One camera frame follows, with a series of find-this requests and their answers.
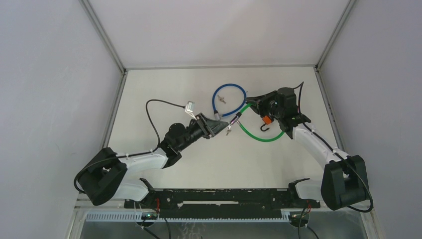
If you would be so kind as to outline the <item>blue cable lock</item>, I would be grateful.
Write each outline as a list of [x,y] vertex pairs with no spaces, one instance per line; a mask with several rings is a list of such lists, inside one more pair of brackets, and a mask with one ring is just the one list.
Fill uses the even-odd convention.
[[[211,98],[211,106],[216,120],[236,114],[245,105],[247,91],[238,84],[228,83],[219,86]],[[226,104],[220,102],[217,95],[224,97]]]

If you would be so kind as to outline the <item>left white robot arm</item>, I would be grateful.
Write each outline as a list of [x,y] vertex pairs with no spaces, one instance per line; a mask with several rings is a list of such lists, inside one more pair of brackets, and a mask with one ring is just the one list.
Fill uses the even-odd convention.
[[187,126],[172,124],[156,149],[134,154],[118,154],[110,147],[101,149],[75,176],[74,186],[87,195],[94,206],[111,199],[137,201],[151,207],[156,200],[152,187],[140,178],[142,171],[164,169],[181,159],[181,152],[200,138],[210,139],[229,123],[213,120],[202,113],[190,120]]

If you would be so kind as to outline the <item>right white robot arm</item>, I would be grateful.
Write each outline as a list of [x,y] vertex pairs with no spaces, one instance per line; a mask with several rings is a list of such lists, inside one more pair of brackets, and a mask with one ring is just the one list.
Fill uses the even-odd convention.
[[247,105],[262,118],[277,121],[290,139],[299,143],[322,167],[320,180],[300,179],[289,184],[287,196],[293,207],[307,200],[323,201],[331,210],[350,208],[368,213],[374,208],[364,159],[332,146],[302,112],[302,85],[282,87],[248,97]]

